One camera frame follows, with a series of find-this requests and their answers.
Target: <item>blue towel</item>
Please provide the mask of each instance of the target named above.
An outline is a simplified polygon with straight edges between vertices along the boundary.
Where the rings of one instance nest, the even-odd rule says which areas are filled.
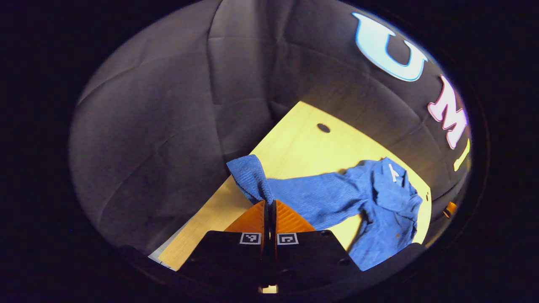
[[[267,179],[255,155],[227,166],[242,193],[256,204],[275,199],[285,203],[315,229],[323,230],[364,211],[349,254],[365,271],[412,243],[423,201],[406,170],[389,158],[366,160],[338,173]]]

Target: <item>letter m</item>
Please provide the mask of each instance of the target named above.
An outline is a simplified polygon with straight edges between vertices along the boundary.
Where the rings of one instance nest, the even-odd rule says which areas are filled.
[[[449,84],[443,75],[440,75],[440,77],[444,84],[441,89],[440,97],[436,103],[429,103],[427,109],[436,121],[444,121],[442,124],[443,129],[449,129],[454,126],[453,129],[447,131],[446,137],[449,147],[455,149],[468,122],[464,110],[462,108],[457,110],[457,99],[455,98],[453,87],[451,87],[451,84]]]

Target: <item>orange object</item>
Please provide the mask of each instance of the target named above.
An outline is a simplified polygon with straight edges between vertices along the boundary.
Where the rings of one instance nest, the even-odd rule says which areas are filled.
[[[447,207],[444,209],[444,215],[447,218],[449,218],[450,216],[453,216],[456,210],[457,210],[457,205],[453,202],[449,202]]]
[[[260,201],[239,216],[224,231],[260,232],[264,234],[264,202]]]
[[[276,233],[316,231],[312,225],[285,203],[277,203]]]

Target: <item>wrinkled fabric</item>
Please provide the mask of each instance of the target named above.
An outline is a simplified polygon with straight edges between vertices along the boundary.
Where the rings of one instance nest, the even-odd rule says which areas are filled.
[[[405,248],[416,234],[423,200],[410,184],[406,170],[389,158],[361,161],[344,175],[287,180],[267,179],[255,155],[232,160],[227,166],[251,203],[278,199],[317,230],[364,212],[349,251],[362,271]]]

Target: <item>wooden board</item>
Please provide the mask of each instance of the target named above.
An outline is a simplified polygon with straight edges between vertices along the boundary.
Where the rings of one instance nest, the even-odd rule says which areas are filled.
[[[317,124],[329,127],[322,132]],[[361,160],[389,157],[408,172],[410,183],[423,198],[419,209],[414,242],[425,239],[431,218],[429,186],[402,160],[354,127],[304,102],[298,102],[255,147],[266,177],[288,179],[333,173],[356,166]],[[206,232],[222,231],[249,209],[252,204],[239,191],[232,176],[193,216],[159,259],[178,270]],[[344,248],[354,240],[360,216],[346,219],[330,230]]]

